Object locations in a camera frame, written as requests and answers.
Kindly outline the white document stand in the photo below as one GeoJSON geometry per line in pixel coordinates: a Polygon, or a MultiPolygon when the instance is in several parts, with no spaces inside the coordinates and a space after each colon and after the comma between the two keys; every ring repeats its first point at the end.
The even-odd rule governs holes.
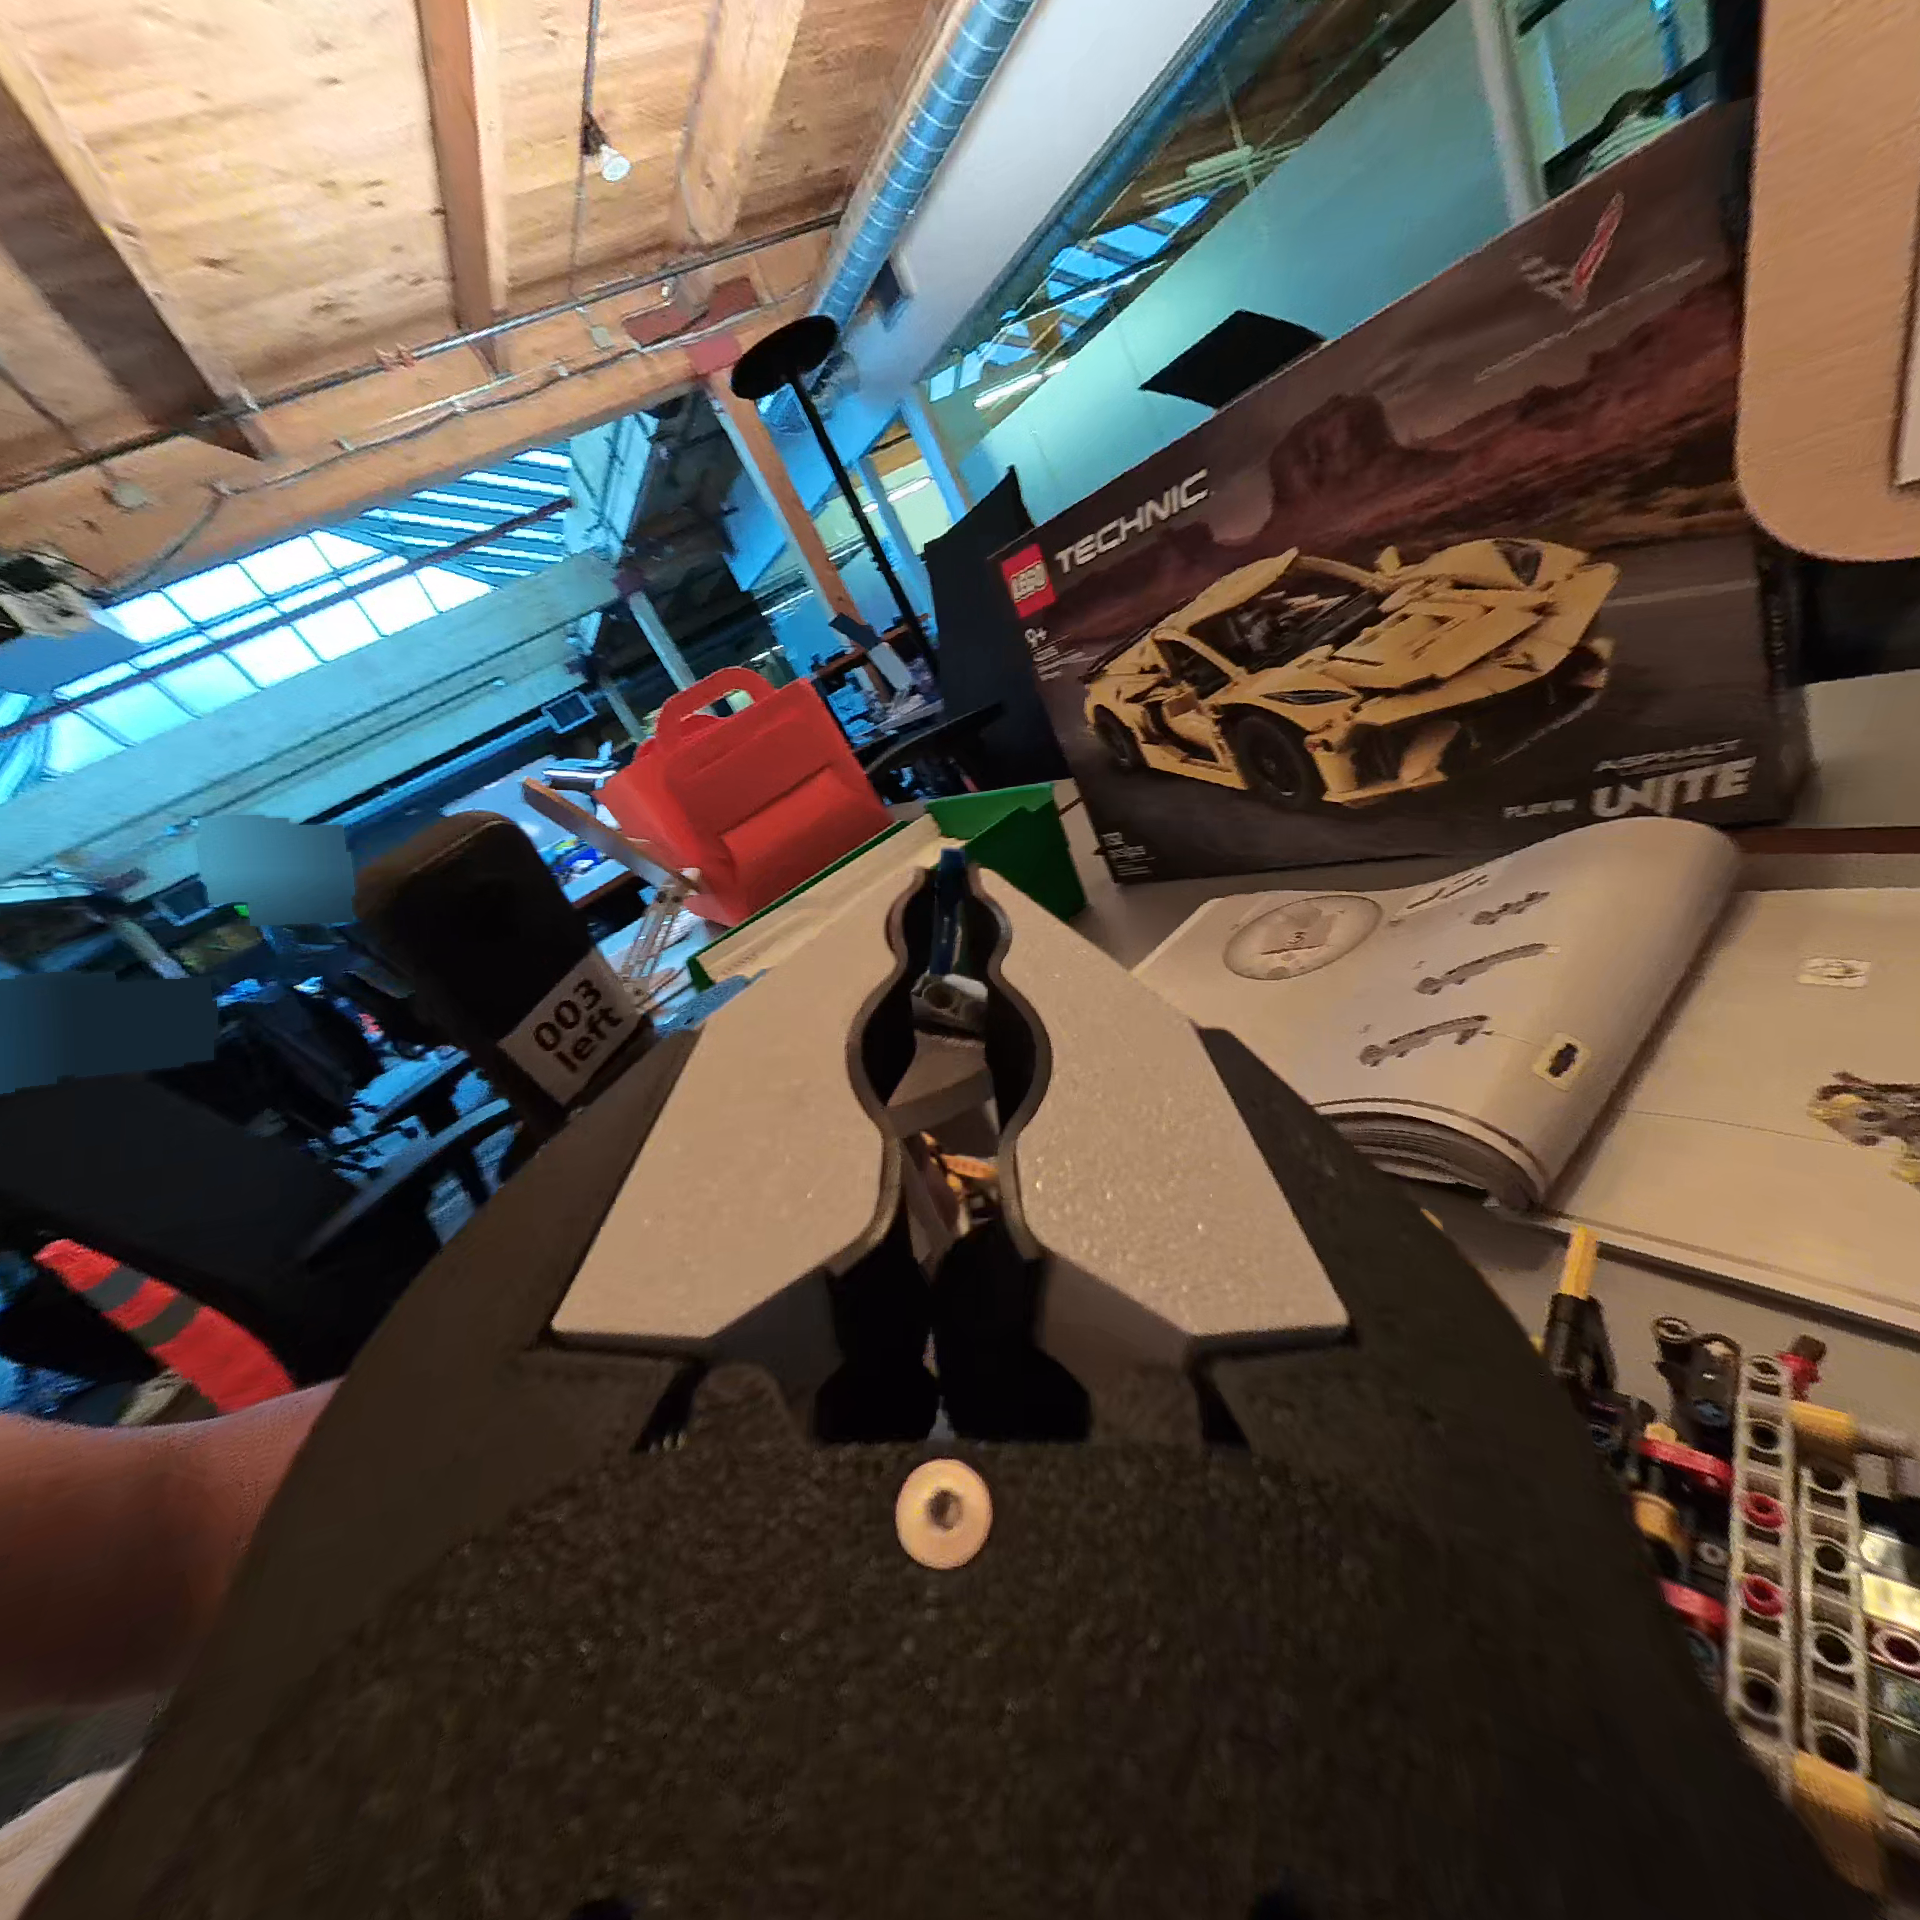
{"type": "Polygon", "coordinates": [[[1847,564],[1918,555],[1918,7],[1765,5],[1736,475],[1847,564]]]}

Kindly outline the yellow black toy brick car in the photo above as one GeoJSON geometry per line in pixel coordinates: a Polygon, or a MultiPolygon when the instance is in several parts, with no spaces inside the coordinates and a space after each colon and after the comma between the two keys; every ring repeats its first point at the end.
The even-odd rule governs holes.
{"type": "Polygon", "coordinates": [[[1894,1895],[1916,1882],[1916,1578],[1868,1528],[1862,1471],[1906,1499],[1916,1442],[1812,1400],[1812,1336],[1744,1349],[1663,1315],[1666,1404],[1626,1392],[1598,1259],[1573,1228],[1537,1350],[1741,1743],[1843,1881],[1894,1895]]]}

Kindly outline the black floor lamp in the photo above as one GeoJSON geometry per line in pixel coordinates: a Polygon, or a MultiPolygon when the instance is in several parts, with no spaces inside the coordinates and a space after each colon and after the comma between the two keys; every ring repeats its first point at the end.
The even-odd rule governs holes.
{"type": "Polygon", "coordinates": [[[783,393],[791,396],[828,469],[838,496],[844,500],[850,522],[871,555],[897,611],[899,627],[908,637],[911,657],[932,658],[929,635],[919,609],[900,583],[874,514],[871,514],[852,483],[852,475],[833,444],[826,423],[807,388],[811,372],[828,362],[840,343],[840,328],[824,314],[804,314],[769,333],[733,366],[728,384],[717,393],[715,407],[733,423],[733,440],[740,462],[752,475],[774,517],[781,519],[785,538],[802,563],[816,598],[830,606],[835,616],[857,619],[857,603],[840,569],[830,560],[826,542],[812,524],[787,458],[774,444],[773,432],[761,417],[761,404],[783,393]]]}

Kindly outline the person's left forearm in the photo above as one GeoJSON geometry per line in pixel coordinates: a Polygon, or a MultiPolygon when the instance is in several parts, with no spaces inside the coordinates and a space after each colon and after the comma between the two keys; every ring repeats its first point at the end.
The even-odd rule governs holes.
{"type": "Polygon", "coordinates": [[[3,1418],[3,1723],[171,1692],[336,1382],[209,1421],[3,1418]]]}

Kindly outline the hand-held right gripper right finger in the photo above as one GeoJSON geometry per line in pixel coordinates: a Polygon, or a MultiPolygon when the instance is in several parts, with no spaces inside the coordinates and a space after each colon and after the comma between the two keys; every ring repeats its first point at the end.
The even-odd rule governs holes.
{"type": "Polygon", "coordinates": [[[943,1260],[970,1442],[1244,1445],[1225,1360],[1351,1332],[1198,1029],[1010,880],[968,875],[996,1214],[943,1260]]]}

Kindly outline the white sheets stack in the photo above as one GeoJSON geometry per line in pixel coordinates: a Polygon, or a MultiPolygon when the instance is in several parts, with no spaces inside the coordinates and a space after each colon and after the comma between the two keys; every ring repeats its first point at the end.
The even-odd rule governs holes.
{"type": "Polygon", "coordinates": [[[931,866],[944,845],[932,818],[921,818],[874,838],[855,855],[785,894],[761,914],[691,956],[686,971],[698,988],[733,978],[756,978],[814,940],[857,901],[893,889],[900,877],[931,866]]]}

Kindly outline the green box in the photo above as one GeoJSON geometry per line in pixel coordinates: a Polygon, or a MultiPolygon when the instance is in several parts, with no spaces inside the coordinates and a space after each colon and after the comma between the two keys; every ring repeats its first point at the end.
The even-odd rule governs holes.
{"type": "Polygon", "coordinates": [[[921,818],[931,818],[943,834],[936,859],[924,868],[936,866],[944,849],[964,849],[973,866],[998,875],[1065,922],[1086,909],[1088,896],[1069,845],[1058,795],[1046,781],[921,802],[836,865],[921,818]]]}

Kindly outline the black office chair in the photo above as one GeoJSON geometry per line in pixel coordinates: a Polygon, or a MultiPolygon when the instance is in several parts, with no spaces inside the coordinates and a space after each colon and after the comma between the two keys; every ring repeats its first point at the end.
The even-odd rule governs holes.
{"type": "Polygon", "coordinates": [[[348,1373],[438,1256],[428,1204],[517,1114],[483,1106],[381,1173],[344,1173],[118,1075],[3,1101],[4,1231],[70,1239],[219,1310],[300,1384],[348,1373]]]}

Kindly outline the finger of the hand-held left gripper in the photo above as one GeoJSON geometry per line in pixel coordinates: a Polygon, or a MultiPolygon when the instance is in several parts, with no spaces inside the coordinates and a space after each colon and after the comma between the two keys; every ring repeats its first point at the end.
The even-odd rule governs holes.
{"type": "Polygon", "coordinates": [[[911,1067],[895,1089],[895,1134],[934,1137],[968,1117],[996,1117],[989,1049],[979,1037],[919,1032],[911,1067]]]}

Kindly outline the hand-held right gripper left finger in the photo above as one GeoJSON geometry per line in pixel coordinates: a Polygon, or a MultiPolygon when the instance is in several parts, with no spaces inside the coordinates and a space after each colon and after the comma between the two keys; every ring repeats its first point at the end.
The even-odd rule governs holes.
{"type": "Polygon", "coordinates": [[[931,882],[860,894],[691,1039],[554,1309],[561,1349],[756,1366],[830,1445],[932,1434],[946,1187],[891,1112],[931,882]]]}

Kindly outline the grey desk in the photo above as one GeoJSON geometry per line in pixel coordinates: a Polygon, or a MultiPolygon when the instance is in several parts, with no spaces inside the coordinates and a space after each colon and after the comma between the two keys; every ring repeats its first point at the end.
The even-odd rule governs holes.
{"type": "Polygon", "coordinates": [[[1235,1360],[1226,1409],[1329,1548],[1325,1667],[1283,1627],[1287,1761],[1252,1916],[1916,1916],[1850,1884],[1684,1648],[1584,1427],[1532,1355],[1550,1236],[1360,1166],[1237,1043],[1256,1141],[1356,1285],[1356,1355],[1235,1360]]]}

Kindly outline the red box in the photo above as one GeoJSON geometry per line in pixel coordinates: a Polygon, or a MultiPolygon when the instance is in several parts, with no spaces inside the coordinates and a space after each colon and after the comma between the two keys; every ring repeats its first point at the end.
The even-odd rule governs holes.
{"type": "Polygon", "coordinates": [[[723,928],[893,828],[819,691],[738,666],[669,699],[597,799],[650,861],[697,877],[689,909],[723,928]]]}

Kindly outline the silver ventilation duct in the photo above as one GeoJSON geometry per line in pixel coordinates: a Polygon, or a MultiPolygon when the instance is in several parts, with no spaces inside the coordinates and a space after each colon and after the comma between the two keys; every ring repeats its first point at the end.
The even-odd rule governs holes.
{"type": "Polygon", "coordinates": [[[904,106],[833,234],[812,312],[849,328],[924,202],[1034,3],[943,5],[904,106]]]}

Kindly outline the toy car set box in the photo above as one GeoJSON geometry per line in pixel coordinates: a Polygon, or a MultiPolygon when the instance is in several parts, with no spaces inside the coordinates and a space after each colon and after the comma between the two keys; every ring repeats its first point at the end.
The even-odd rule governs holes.
{"type": "Polygon", "coordinates": [[[1702,110],[996,559],[1116,886],[1793,814],[1736,479],[1755,102],[1702,110]]]}

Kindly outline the instruction booklet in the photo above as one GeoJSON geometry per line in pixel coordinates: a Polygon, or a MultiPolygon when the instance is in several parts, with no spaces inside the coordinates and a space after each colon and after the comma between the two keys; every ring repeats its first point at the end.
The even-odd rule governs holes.
{"type": "Polygon", "coordinates": [[[1200,905],[1137,967],[1382,1170],[1916,1332],[1916,859],[1631,818],[1200,905]]]}

